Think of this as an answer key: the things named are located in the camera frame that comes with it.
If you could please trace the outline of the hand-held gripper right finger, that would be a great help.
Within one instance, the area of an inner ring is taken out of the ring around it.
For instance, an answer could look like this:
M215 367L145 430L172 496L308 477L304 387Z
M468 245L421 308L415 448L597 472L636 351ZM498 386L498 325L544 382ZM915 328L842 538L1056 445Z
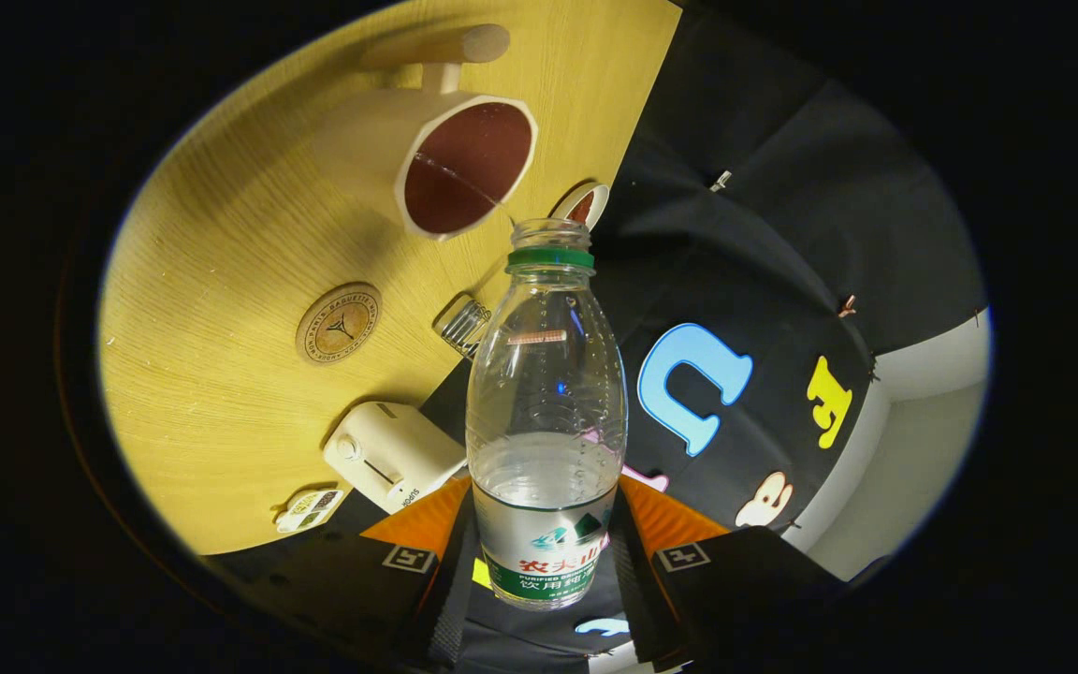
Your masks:
M765 526L727 529L622 476L610 521L638 660L657 671L782 673L849 590Z

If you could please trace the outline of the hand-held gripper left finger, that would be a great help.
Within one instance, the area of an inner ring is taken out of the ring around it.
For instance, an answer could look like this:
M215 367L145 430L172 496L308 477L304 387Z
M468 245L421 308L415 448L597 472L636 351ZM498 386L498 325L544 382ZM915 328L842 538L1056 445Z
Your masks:
M249 593L365 670L452 670L475 547L472 481L450 479L363 533L299 548Z

